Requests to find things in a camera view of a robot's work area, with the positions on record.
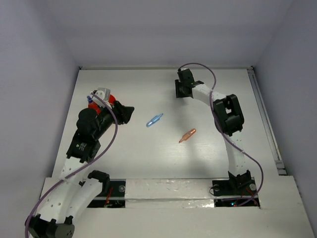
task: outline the wall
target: wall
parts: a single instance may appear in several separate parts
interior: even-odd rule
[[[0,236],[20,238],[52,174],[78,66],[44,1],[0,5]]]
[[[292,0],[49,0],[81,66],[254,65]]]
[[[268,116],[317,235],[317,1],[294,0],[256,66]]]

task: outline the robotic arm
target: robotic arm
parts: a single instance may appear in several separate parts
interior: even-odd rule
[[[98,88],[94,91],[108,105],[110,91]],[[91,162],[100,149],[99,139],[114,123],[111,113],[92,95],[88,96],[88,108],[78,115],[77,130],[67,151],[60,179]],[[111,104],[118,124],[130,121],[134,107],[125,107],[119,101]],[[59,185],[46,198],[43,207],[32,216],[29,232],[34,238],[71,238],[74,234],[76,220],[83,210],[100,193],[108,193],[109,175],[100,171],[92,171],[88,177],[84,175],[87,168],[76,173]]]
[[[194,81],[189,69],[178,71],[178,80],[175,80],[176,97],[192,97],[210,106],[211,89],[201,81]],[[242,124],[244,117],[237,96],[213,91],[212,108],[219,122],[218,130],[233,144],[242,148]],[[214,180],[215,196],[241,195],[246,187],[255,184],[250,171],[246,167],[244,155],[235,149],[227,140],[224,140],[229,160],[229,180]]]

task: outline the cable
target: cable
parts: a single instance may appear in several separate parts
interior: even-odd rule
[[[196,65],[200,65],[206,69],[208,69],[212,75],[213,75],[213,79],[214,79],[214,82],[213,82],[213,86],[211,87],[211,92],[210,92],[210,95],[209,95],[209,102],[210,102],[210,108],[211,108],[211,113],[212,113],[212,116],[214,118],[214,121],[215,121],[215,125],[216,125],[216,128],[217,130],[220,132],[220,134],[222,135],[222,137],[231,145],[233,146],[235,149],[237,149],[238,151],[240,151],[242,154],[244,154],[245,156],[247,156],[249,159],[251,159],[253,162],[255,162],[258,167],[260,168],[260,171],[261,171],[261,183],[260,183],[260,186],[259,186],[259,189],[256,191],[256,193],[251,197],[251,198],[235,198],[236,200],[240,200],[240,199],[247,199],[247,201],[237,205],[237,206],[243,206],[244,204],[248,203],[249,201],[251,200],[254,200],[254,198],[257,196],[257,194],[259,193],[259,191],[261,190],[262,186],[263,186],[263,181],[264,181],[264,172],[263,172],[263,169],[262,169],[262,166],[259,164],[259,162],[257,160],[255,160],[254,158],[252,158],[249,154],[247,154],[246,152],[244,152],[244,150],[240,149],[238,146],[236,146],[234,143],[232,143],[228,138],[227,136],[221,131],[220,129],[220,124],[219,124],[219,121],[217,119],[217,116],[215,115],[214,111],[213,111],[213,104],[212,104],[212,93],[213,93],[213,90],[216,86],[216,82],[217,82],[217,79],[216,79],[216,75],[214,74],[214,72],[207,66],[201,64],[201,63],[186,63],[182,66],[179,67],[179,70],[184,67],[184,66],[187,66],[189,64],[196,64]],[[229,201],[229,200],[235,200],[235,199],[231,199],[231,198],[228,198],[228,199],[224,199],[224,201]]]
[[[87,163],[86,165],[80,167],[79,169],[75,170],[74,172],[70,173],[69,175],[67,175],[65,177],[65,179],[69,179],[70,177],[74,176],[75,174],[77,174],[78,172],[82,171],[83,169],[87,168],[88,166],[92,165],[94,162],[96,162],[102,155],[104,155],[107,150],[110,148],[110,146],[113,144],[115,137],[117,136],[118,133],[118,121],[117,118],[115,117],[115,114],[113,113],[112,109],[98,96],[96,96],[94,93],[92,93],[92,95],[97,98],[99,101],[102,102],[102,104],[104,104],[104,106],[106,107],[106,109],[110,112],[110,114],[112,115],[113,119],[114,119],[114,123],[115,123],[115,130],[114,130],[114,134],[113,137],[109,143],[109,145],[106,147],[106,149],[100,153],[94,160],[92,160],[91,162]],[[25,238],[29,237],[28,231],[29,231],[29,226],[30,226],[30,221],[31,218],[33,216],[33,214],[35,213],[36,209],[39,207],[39,205],[41,204],[41,202],[50,194],[50,192],[52,192],[55,188],[57,188],[59,185],[61,185],[64,182],[64,180],[60,180],[58,181],[56,184],[54,184],[40,199],[39,201],[35,204],[34,208],[32,209],[30,215],[28,216],[26,222],[25,222],[25,230],[24,230],[24,234],[25,234]]]

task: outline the purple cable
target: purple cable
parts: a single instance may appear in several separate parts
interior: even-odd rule
[[[205,65],[203,65],[203,64],[201,64],[201,63],[186,63],[186,64],[180,66],[179,69],[181,69],[182,67],[187,66],[187,65],[189,65],[189,64],[200,65],[200,66],[202,66],[202,67],[208,69],[208,70],[212,73],[213,78],[214,78],[214,82],[213,82],[213,86],[211,87],[211,92],[210,92],[210,96],[209,96],[209,102],[210,102],[211,113],[212,113],[212,116],[213,116],[213,118],[214,118],[216,128],[217,128],[217,130],[220,132],[220,134],[222,135],[222,137],[223,137],[231,146],[233,146],[235,149],[237,149],[237,150],[240,151],[242,154],[244,154],[244,155],[247,156],[249,159],[251,159],[253,162],[255,162],[255,163],[259,166],[260,171],[261,171],[261,183],[260,183],[259,189],[257,190],[257,192],[256,192],[251,198],[246,198],[246,197],[226,198],[226,199],[223,199],[223,201],[246,199],[245,202],[243,202],[243,203],[237,205],[237,207],[243,206],[244,204],[248,203],[248,202],[251,201],[251,200],[255,201],[254,198],[257,196],[257,194],[259,193],[259,191],[261,190],[261,188],[262,188],[262,186],[263,186],[264,172],[263,172],[262,166],[260,165],[260,163],[259,163],[257,160],[255,160],[255,159],[252,158],[250,155],[248,155],[246,152],[244,152],[244,150],[240,149],[238,146],[236,146],[234,143],[232,143],[232,142],[226,137],[226,135],[221,131],[221,129],[220,129],[220,124],[219,124],[219,122],[218,122],[218,119],[217,119],[217,117],[216,117],[214,111],[213,111],[213,104],[212,104],[212,93],[213,93],[213,90],[214,90],[214,88],[215,88],[215,86],[216,86],[216,82],[217,82],[217,80],[216,80],[216,75],[214,74],[214,72],[213,72],[209,67],[207,67],[207,66],[205,66]]]
[[[92,95],[97,98],[99,101],[102,102],[102,104],[104,104],[104,106],[107,108],[107,110],[111,113],[113,119],[114,119],[114,123],[115,123],[115,130],[114,130],[114,135],[109,143],[109,145],[106,147],[106,149],[100,153],[94,160],[92,160],[91,162],[87,163],[86,165],[80,167],[79,169],[75,170],[74,172],[70,173],[69,175],[67,175],[65,177],[65,179],[69,179],[70,177],[72,177],[73,175],[77,174],[78,172],[82,171],[83,169],[87,168],[88,166],[90,166],[91,164],[93,164],[94,162],[96,162],[102,155],[104,155],[107,150],[110,148],[110,146],[113,144],[115,137],[117,136],[118,133],[118,121],[117,118],[115,117],[115,114],[113,113],[112,109],[98,96],[96,96],[95,94],[92,93]],[[34,208],[32,209],[30,215],[28,216],[26,222],[25,222],[25,230],[24,230],[24,234],[25,234],[25,238],[29,237],[29,226],[30,226],[30,221],[31,218],[33,216],[33,214],[35,213],[36,209],[39,207],[39,205],[41,204],[41,202],[49,195],[50,192],[52,192],[55,188],[57,188],[61,183],[63,183],[64,180],[60,180],[57,183],[55,183],[40,199],[39,201],[35,204]]]

